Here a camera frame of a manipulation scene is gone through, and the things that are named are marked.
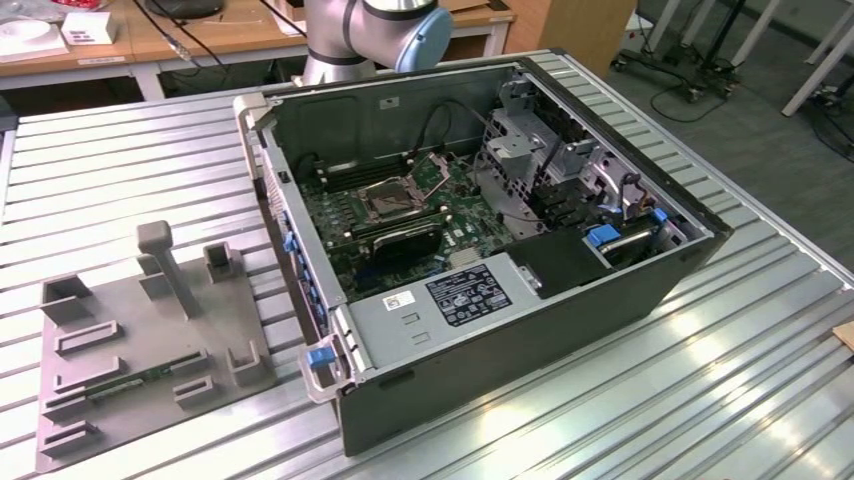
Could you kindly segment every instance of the gray floor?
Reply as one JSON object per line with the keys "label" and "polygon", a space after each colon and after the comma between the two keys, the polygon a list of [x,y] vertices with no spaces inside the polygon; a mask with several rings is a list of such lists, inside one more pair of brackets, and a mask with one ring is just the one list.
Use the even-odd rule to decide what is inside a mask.
{"label": "gray floor", "polygon": [[[643,0],[640,11],[657,16],[666,0]],[[671,26],[682,25],[694,2],[686,1]],[[704,47],[726,14],[715,5],[698,38]],[[754,20],[742,15],[722,50],[731,58]],[[664,42],[659,52],[667,47]],[[730,101],[703,120],[682,124],[667,120],[649,108],[649,97],[672,77],[641,66],[612,72],[607,82],[640,109],[655,118],[694,151],[750,192],[842,264],[854,270],[854,163],[839,158],[815,139],[808,112],[786,118],[779,110],[806,80],[812,67],[803,63],[811,47],[782,33],[768,30],[739,70],[743,87]],[[839,65],[828,77],[838,84],[851,74]],[[695,117],[716,98],[690,105],[664,95],[656,105],[670,116]],[[843,117],[854,131],[854,117]]]}

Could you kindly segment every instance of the white label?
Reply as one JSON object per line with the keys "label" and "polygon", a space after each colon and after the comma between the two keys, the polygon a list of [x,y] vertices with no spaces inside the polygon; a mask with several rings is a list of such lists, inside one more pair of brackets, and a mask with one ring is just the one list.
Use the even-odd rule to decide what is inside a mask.
{"label": "white label", "polygon": [[383,98],[379,101],[379,109],[388,110],[389,108],[397,108],[400,106],[400,97]]}
{"label": "white label", "polygon": [[100,65],[102,63],[118,63],[124,62],[124,57],[101,57],[101,58],[85,58],[77,60],[78,65]]}
{"label": "white label", "polygon": [[407,290],[391,297],[383,298],[383,303],[385,304],[385,310],[391,312],[392,310],[415,303],[415,297],[412,296],[412,292]]}

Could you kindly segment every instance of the aluminum extrusion table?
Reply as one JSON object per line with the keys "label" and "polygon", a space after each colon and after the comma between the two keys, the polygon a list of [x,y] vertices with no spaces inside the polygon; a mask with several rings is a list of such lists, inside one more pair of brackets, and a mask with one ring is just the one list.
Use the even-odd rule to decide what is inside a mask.
{"label": "aluminum extrusion table", "polygon": [[245,254],[280,383],[54,478],[850,478],[851,274],[567,57],[541,67],[736,228],[652,314],[359,457],[305,396],[301,338],[244,171],[240,91],[21,120],[0,163],[0,478],[33,476],[37,283],[136,273],[129,226]]}

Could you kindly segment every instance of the desk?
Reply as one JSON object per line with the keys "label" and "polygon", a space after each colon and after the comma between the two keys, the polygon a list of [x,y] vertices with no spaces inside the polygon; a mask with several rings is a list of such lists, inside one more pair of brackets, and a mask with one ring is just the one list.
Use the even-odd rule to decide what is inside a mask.
{"label": "desk", "polygon": [[[224,64],[273,60],[308,53],[304,39],[280,32],[272,14],[256,0],[228,0],[225,5],[220,15],[192,20],[185,27]],[[118,38],[113,45],[72,46],[68,55],[0,66],[0,90],[130,76],[136,79],[145,100],[164,99],[157,75],[192,68],[192,64],[176,56],[129,0],[116,0],[109,10],[120,20]],[[216,65],[213,58],[172,23],[156,16],[154,19],[186,47],[196,62],[205,67]],[[463,10],[453,14],[453,37],[487,36],[483,55],[499,55],[513,19],[512,12],[493,11],[488,7]],[[104,58],[110,59],[112,63],[78,63]]]}
{"label": "desk", "polygon": [[68,45],[65,55],[0,64],[0,90],[126,76],[133,61],[126,5],[117,0],[106,7],[118,25],[112,45]]}

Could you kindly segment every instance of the circuit board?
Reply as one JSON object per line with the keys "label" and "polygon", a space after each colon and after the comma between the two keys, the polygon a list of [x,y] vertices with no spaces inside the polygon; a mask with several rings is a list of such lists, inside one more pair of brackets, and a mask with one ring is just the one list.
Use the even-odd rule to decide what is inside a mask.
{"label": "circuit board", "polygon": [[353,232],[376,225],[379,213],[395,213],[393,199],[379,204],[379,210],[365,201],[365,188],[327,193],[317,184],[300,186],[311,219],[325,246],[329,262],[349,301],[357,301],[411,282],[428,278],[459,265],[453,254],[485,258],[513,241],[496,213],[479,195],[469,179],[471,166],[461,160],[447,162],[448,179],[440,167],[420,158],[405,179],[421,194],[437,186],[417,207],[421,215],[412,221],[395,223],[383,233],[419,225],[440,225],[440,246],[433,254],[397,265],[392,269],[365,266],[371,242],[377,235],[353,239]]}

